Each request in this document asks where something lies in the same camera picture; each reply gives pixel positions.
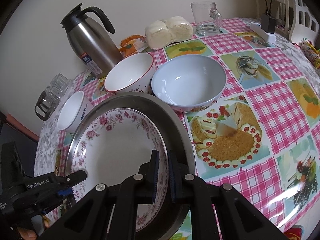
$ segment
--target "white power strip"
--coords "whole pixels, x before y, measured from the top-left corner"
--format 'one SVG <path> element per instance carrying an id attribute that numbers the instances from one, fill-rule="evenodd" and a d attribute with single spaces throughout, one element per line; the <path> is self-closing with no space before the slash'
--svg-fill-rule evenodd
<path id="1" fill-rule="evenodd" d="M 259 23 L 250 23 L 250 29 L 257 33 L 261 38 L 263 38 L 266 42 L 276 43 L 276 35 L 273 33 L 266 33 L 261 29 L 261 24 Z"/>

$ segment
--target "metal bolt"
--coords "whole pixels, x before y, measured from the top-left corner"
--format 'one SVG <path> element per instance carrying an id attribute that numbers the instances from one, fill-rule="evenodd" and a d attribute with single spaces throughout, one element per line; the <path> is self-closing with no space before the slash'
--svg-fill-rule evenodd
<path id="1" fill-rule="evenodd" d="M 135 180 L 142 180 L 143 179 L 143 175 L 138 173 L 138 174 L 134 175 L 133 178 Z"/>
<path id="2" fill-rule="evenodd" d="M 223 187 L 223 189 L 226 190 L 226 191 L 232 190 L 232 185 L 229 184 L 229 183 L 223 183 L 223 184 L 222 184 L 222 187 Z"/>
<path id="3" fill-rule="evenodd" d="M 192 174 L 187 174 L 187 175 L 184 176 L 184 178 L 186 180 L 193 180 L 195 178 L 195 176 L 193 176 Z"/>
<path id="4" fill-rule="evenodd" d="M 105 190 L 105 188 L 106 188 L 106 185 L 104 185 L 104 184 L 98 184 L 96 186 L 97 191 L 103 191 L 103 190 Z"/>

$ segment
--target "packaged bread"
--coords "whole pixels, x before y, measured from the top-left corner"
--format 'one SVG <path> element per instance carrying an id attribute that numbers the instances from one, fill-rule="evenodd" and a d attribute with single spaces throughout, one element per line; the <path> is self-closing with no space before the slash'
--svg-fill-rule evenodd
<path id="1" fill-rule="evenodd" d="M 145 32 L 149 47 L 162 49 L 170 43 L 189 40 L 193 35 L 193 27 L 183 17 L 175 16 L 151 23 Z"/>

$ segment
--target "metal pan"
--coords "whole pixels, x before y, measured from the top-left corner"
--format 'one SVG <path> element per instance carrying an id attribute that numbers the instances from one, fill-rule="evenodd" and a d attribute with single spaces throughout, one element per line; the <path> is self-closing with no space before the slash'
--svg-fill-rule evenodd
<path id="1" fill-rule="evenodd" d="M 127 107 L 142 112 L 149 117 L 160 131 L 167 151 L 173 150 L 178 162 L 187 164 L 189 171 L 195 174 L 195 159 L 189 135 L 176 113 L 158 98 L 146 93 L 128 92 L 112 96 L 94 109 L 82 120 L 70 143 L 65 175 L 71 171 L 72 157 L 75 147 L 88 125 L 99 115 L 114 109 Z M 136 233 L 137 240 L 168 240 L 183 223 L 189 211 L 188 205 L 173 205 L 170 190 L 158 215 L 142 230 Z"/>

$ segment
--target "plate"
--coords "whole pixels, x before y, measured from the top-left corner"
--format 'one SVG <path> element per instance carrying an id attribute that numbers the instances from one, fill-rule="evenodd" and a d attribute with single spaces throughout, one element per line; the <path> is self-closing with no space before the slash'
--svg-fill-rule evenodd
<path id="1" fill-rule="evenodd" d="M 159 151 L 157 197 L 153 205 L 138 205 L 136 231 L 157 215 L 166 195 L 168 156 L 164 141 L 154 123 L 143 113 L 116 108 L 100 114 L 85 129 L 75 147 L 71 172 L 85 170 L 88 177 L 73 187 L 78 202 L 99 183 L 122 183 L 149 162 L 153 149 Z"/>

